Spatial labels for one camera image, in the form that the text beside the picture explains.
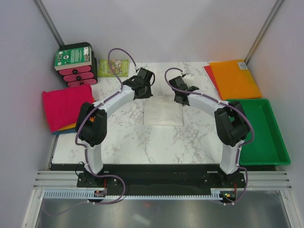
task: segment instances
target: book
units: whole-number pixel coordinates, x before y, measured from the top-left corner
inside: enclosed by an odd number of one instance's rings
[[[111,60],[112,68],[119,77],[128,77],[129,60]],[[102,59],[99,63],[98,77],[115,77],[109,67],[108,60]]]
[[[57,130],[57,131],[64,131],[64,130],[72,129],[72,128],[75,128],[75,127],[76,127],[76,123],[72,123],[72,124],[70,124],[70,125],[68,125],[68,126],[65,126],[65,127],[60,128],[60,129]]]
[[[80,47],[56,52],[55,69],[64,70],[92,65],[91,47]]]
[[[221,97],[221,95],[220,95],[220,92],[219,92],[219,87],[218,87],[217,82],[215,81],[215,77],[214,77],[214,75],[213,75],[211,66],[204,66],[204,69],[205,69],[207,75],[209,76],[211,82],[213,83],[215,89],[217,90],[219,97],[222,99],[222,97]]]
[[[213,62],[210,66],[223,100],[262,97],[244,60]]]
[[[71,129],[66,129],[66,130],[62,130],[62,131],[52,132],[52,135],[69,134],[69,133],[75,133],[75,132],[76,132],[76,128],[71,128]]]

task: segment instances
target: white marble surface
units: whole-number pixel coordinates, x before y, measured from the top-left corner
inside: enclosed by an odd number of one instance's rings
[[[174,95],[164,80],[169,67],[179,67],[193,73],[194,85],[203,92],[218,98],[218,94],[207,76],[206,62],[191,63],[138,63],[156,75],[152,86],[153,95]],[[135,75],[130,65],[129,76]],[[171,79],[180,75],[172,70]],[[116,78],[99,78],[92,86],[96,100],[110,95],[119,88]],[[102,142],[104,163],[147,164],[147,163],[219,163],[222,144],[217,137],[214,118],[196,108],[182,108],[184,126],[143,125],[145,100],[135,100],[121,107],[108,118],[108,132]],[[60,135],[52,163],[78,163],[84,161],[84,148],[74,143],[75,133]]]

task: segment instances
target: yellow object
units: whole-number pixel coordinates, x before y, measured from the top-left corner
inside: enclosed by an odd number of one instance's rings
[[[60,128],[58,131],[63,131],[63,130],[67,130],[67,129],[71,129],[71,128],[75,128],[75,127],[76,127],[76,123],[73,123],[68,126]]]
[[[261,98],[244,60],[210,63],[222,100]]]
[[[58,131],[68,130],[76,127],[76,123],[72,123],[68,126],[60,128]]]

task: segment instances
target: green tray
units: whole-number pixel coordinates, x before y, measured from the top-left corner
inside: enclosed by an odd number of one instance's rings
[[[237,99],[244,108],[256,136],[242,148],[241,165],[288,165],[290,159],[276,118],[267,99]],[[246,142],[251,139],[248,134]]]

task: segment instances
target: black base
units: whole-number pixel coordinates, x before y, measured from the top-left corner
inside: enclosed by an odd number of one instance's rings
[[[218,166],[215,164],[198,164],[198,165],[206,165],[206,166]],[[248,171],[277,171],[276,167],[274,165],[249,165],[249,166],[243,166]],[[83,171],[84,165],[83,164],[51,164],[50,171]]]
[[[210,195],[211,188],[238,188],[245,186],[242,173],[235,179],[225,181],[218,165],[104,165],[99,175],[117,175],[126,184],[125,195],[135,196],[185,196]],[[77,187],[103,188],[104,178],[95,178],[89,172],[79,174]],[[122,183],[106,178],[107,195],[120,195]]]

